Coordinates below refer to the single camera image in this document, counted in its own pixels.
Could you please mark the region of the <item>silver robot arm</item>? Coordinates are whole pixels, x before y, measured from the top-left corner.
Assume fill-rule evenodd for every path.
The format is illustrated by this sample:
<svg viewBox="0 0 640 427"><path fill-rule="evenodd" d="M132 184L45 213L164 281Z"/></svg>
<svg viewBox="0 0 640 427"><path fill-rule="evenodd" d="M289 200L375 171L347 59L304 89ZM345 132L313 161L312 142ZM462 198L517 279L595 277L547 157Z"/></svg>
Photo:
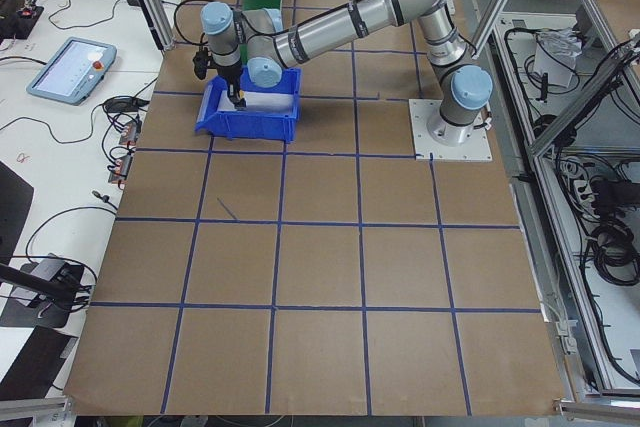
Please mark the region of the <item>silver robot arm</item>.
<svg viewBox="0 0 640 427"><path fill-rule="evenodd" d="M472 45L457 29L446 0L351 0L289 28L282 27L272 9L234 10L214 1L201 9L200 19L207 40L193 58L194 73L204 78L208 70L216 70L227 83L229 100L239 108L245 106L243 72L256 86L271 88L287 68L412 21L421 28L443 93L427 121L436 142L451 147L465 143L493 90L490 75L474 62Z"/></svg>

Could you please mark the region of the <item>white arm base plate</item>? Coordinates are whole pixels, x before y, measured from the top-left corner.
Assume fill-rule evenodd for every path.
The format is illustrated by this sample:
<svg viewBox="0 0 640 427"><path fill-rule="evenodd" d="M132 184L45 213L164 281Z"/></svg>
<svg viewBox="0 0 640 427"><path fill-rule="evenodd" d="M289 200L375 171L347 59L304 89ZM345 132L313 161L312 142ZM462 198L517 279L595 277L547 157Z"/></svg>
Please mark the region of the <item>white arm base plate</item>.
<svg viewBox="0 0 640 427"><path fill-rule="evenodd" d="M482 116L467 126L453 126L441 116L438 99L410 99L410 121L415 158L419 161L491 162L493 160Z"/></svg>

